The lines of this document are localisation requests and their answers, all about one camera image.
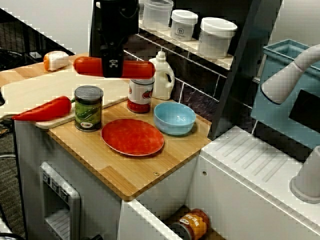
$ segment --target white bottle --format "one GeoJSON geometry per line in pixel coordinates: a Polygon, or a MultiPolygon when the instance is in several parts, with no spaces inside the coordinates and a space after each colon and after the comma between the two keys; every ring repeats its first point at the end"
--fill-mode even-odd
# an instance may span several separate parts
{"type": "Polygon", "coordinates": [[[155,58],[149,60],[155,67],[152,97],[161,100],[170,99],[175,85],[175,74],[166,61],[164,51],[159,51],[155,58]]]}

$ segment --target white container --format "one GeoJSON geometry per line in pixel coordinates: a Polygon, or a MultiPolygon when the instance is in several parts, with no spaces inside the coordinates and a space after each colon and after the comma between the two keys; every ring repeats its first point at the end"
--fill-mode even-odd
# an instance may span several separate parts
{"type": "Polygon", "coordinates": [[[204,17],[201,21],[198,52],[208,58],[224,59],[237,25],[215,17],[204,17]]]}
{"type": "Polygon", "coordinates": [[[182,42],[191,41],[198,15],[187,10],[173,10],[171,18],[171,37],[182,42]]]}
{"type": "Polygon", "coordinates": [[[155,67],[154,85],[152,97],[156,99],[170,99],[172,89],[175,85],[175,74],[166,61],[166,54],[159,51],[155,58],[149,60],[155,67]]]}
{"type": "Polygon", "coordinates": [[[158,32],[168,30],[173,6],[172,0],[145,0],[143,26],[158,32]]]}
{"type": "Polygon", "coordinates": [[[145,10],[145,0],[139,0],[139,20],[144,18],[144,10],[145,10]]]}

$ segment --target red plate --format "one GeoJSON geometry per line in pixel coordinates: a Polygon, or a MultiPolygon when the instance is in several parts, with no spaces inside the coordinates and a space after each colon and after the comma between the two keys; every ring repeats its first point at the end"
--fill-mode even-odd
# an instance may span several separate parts
{"type": "Polygon", "coordinates": [[[146,156],[159,151],[164,136],[147,122],[133,119],[111,121],[101,130],[104,142],[119,153],[146,156]]]}

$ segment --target blue bowl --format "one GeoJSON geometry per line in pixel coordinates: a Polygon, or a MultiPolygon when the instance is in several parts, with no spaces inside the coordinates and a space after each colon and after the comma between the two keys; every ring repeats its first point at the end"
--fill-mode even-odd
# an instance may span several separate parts
{"type": "Polygon", "coordinates": [[[181,103],[163,102],[155,106],[153,120],[160,131],[170,135],[183,135],[192,129],[196,114],[181,103]]]}

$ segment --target jar lid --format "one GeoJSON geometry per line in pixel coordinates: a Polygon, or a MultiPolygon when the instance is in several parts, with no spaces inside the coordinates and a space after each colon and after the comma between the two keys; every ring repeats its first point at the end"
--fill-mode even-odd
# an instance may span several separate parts
{"type": "Polygon", "coordinates": [[[223,38],[233,37],[238,28],[233,22],[216,17],[204,17],[200,27],[208,34],[223,38]]]}
{"type": "Polygon", "coordinates": [[[85,101],[96,101],[104,96],[104,92],[97,86],[80,86],[74,91],[74,96],[85,101]]]}
{"type": "Polygon", "coordinates": [[[150,85],[155,82],[155,78],[149,78],[149,79],[131,79],[132,82],[138,85],[150,85]]]}
{"type": "Polygon", "coordinates": [[[172,223],[169,228],[183,240],[192,240],[191,233],[183,224],[175,222],[172,223]]]}
{"type": "Polygon", "coordinates": [[[172,0],[144,0],[144,5],[160,11],[167,11],[173,8],[174,2],[172,0]]]}
{"type": "Polygon", "coordinates": [[[173,10],[171,18],[182,24],[196,24],[198,22],[198,15],[187,10],[173,10]]]}

